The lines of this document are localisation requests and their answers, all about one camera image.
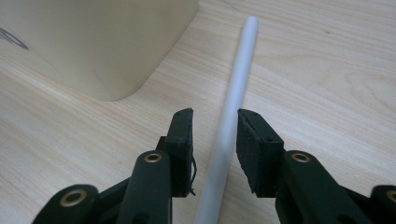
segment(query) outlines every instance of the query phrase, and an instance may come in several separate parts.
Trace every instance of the beige box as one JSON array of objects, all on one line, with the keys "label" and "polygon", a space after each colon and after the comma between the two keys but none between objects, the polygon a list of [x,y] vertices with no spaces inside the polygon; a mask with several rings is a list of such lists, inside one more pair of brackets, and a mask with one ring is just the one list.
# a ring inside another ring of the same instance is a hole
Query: beige box
[{"label": "beige box", "polygon": [[198,0],[0,0],[0,54],[93,98],[136,91]]}]

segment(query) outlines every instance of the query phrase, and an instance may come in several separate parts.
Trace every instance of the light wooden desk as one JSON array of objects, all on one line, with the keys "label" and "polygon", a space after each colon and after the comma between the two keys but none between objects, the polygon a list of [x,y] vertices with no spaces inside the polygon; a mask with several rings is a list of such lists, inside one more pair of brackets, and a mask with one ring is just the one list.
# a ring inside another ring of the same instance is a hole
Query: light wooden desk
[{"label": "light wooden desk", "polygon": [[[0,59],[0,223],[30,223],[67,186],[102,191],[123,180],[186,107],[198,196],[174,199],[173,217],[192,223],[247,15],[260,18],[260,33],[244,108],[341,185],[366,196],[396,185],[394,1],[202,0],[158,69],[124,100],[95,101]],[[277,222],[274,201],[250,193],[234,156],[219,223]]]}]

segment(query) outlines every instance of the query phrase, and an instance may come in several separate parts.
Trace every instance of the wooden table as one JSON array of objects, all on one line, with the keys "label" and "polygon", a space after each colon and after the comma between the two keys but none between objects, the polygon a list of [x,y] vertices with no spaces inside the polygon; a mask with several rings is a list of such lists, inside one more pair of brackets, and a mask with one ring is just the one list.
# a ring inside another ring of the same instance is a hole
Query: wooden table
[{"label": "wooden table", "polygon": [[[0,58],[0,223],[30,223],[77,183],[100,191],[128,177],[194,110],[197,197],[174,199],[192,223],[241,27],[260,31],[243,107],[260,113],[285,149],[315,155],[339,184],[368,196],[396,185],[396,4],[386,0],[202,0],[195,19],[139,91],[100,102]],[[277,223],[274,200],[250,193],[233,157],[219,223]]]}]

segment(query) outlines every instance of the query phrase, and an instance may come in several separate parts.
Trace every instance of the wood grain surface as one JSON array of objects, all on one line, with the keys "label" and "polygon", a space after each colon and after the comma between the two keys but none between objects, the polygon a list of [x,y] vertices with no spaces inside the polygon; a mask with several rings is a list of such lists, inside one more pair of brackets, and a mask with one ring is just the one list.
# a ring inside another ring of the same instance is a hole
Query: wood grain surface
[{"label": "wood grain surface", "polygon": [[[192,223],[248,15],[260,31],[244,108],[260,113],[285,149],[315,155],[339,184],[368,196],[396,185],[396,2],[201,0],[198,14],[139,91],[100,102],[0,58],[0,223],[31,223],[57,191],[100,191],[128,177],[194,110],[197,197],[174,199]],[[233,157],[219,223],[278,223]]]}]

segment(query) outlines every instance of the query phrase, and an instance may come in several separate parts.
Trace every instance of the white plastic tube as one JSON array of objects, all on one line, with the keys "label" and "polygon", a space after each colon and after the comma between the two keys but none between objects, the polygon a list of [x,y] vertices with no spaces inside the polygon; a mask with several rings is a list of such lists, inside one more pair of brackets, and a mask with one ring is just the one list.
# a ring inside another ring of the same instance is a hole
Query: white plastic tube
[{"label": "white plastic tube", "polygon": [[235,147],[237,110],[244,99],[258,26],[259,20],[256,17],[250,16],[245,20],[195,224],[215,224],[219,218],[224,186]]}]

